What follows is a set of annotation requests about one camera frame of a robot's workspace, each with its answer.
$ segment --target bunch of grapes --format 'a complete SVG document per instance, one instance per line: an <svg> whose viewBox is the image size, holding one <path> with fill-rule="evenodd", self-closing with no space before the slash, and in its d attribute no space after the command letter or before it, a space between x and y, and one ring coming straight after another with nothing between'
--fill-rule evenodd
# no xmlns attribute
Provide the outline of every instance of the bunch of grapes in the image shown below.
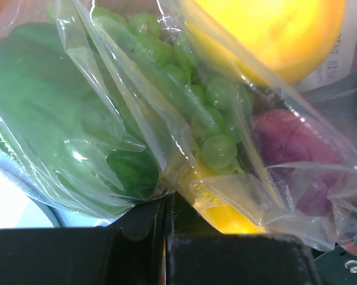
<svg viewBox="0 0 357 285"><path fill-rule="evenodd" d="M216 173L242 172L237 144L243 134L233 114L250 116L253 98L246 87L206 66L185 33L162 40L161 24L151 14L135 14L127 22L96 7L92 17L188 121L196 156Z"/></svg>

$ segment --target metal screw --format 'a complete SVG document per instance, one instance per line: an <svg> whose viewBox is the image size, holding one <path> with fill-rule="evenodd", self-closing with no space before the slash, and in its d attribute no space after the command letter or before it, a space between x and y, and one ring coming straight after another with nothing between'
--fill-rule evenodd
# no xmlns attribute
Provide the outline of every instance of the metal screw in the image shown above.
<svg viewBox="0 0 357 285"><path fill-rule="evenodd" d="M345 267L350 270L350 273L357 273L357 261L350 260L345 263Z"/></svg>

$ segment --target orange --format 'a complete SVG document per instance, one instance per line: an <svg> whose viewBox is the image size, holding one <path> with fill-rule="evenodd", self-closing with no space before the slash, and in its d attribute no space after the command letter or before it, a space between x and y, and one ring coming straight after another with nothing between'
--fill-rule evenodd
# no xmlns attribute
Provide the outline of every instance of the orange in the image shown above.
<svg viewBox="0 0 357 285"><path fill-rule="evenodd" d="M222 34L221 27L266 67L295 83L330 54L345 0L184 0L185 13L200 52L218 71L266 85L255 68L213 39Z"/></svg>
<svg viewBox="0 0 357 285"><path fill-rule="evenodd" d="M221 197L202 184L202 178L217 174L197 160L194 167L180 177L179 193L194 206L200 215L214 228L226 234L264 233L264 228L256 226Z"/></svg>

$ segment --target yellow fruit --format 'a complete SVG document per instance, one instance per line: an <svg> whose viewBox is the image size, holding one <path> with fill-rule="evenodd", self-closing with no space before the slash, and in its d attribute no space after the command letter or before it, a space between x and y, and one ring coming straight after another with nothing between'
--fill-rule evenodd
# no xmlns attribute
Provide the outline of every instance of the yellow fruit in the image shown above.
<svg viewBox="0 0 357 285"><path fill-rule="evenodd" d="M179 192L209 224L221 233L263 233L264 228L256 226L232 206L226 204L221 197L215 195L209 188L201 184L202 178L215 175L215 172L197 160L194 167L187 170L180 177Z"/></svg>
<svg viewBox="0 0 357 285"><path fill-rule="evenodd" d="M186 13L203 15L197 16L202 27L228 31L237 44L242 43L288 83L301 80L327 58L340 34L345 12L345 0L185 0L184 3ZM188 20L187 24L200 52L216 69L266 85L250 66L200 30L198 22L194 25Z"/></svg>

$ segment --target green bell pepper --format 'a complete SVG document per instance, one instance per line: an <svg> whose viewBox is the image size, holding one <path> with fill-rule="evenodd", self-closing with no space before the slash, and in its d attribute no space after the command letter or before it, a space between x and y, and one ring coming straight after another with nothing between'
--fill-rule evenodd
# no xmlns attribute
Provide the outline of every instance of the green bell pepper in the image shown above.
<svg viewBox="0 0 357 285"><path fill-rule="evenodd" d="M95 59L118 118L65 53L53 24L23 24L0 39L0 147L52 201L110 218L154 196L159 171Z"/></svg>

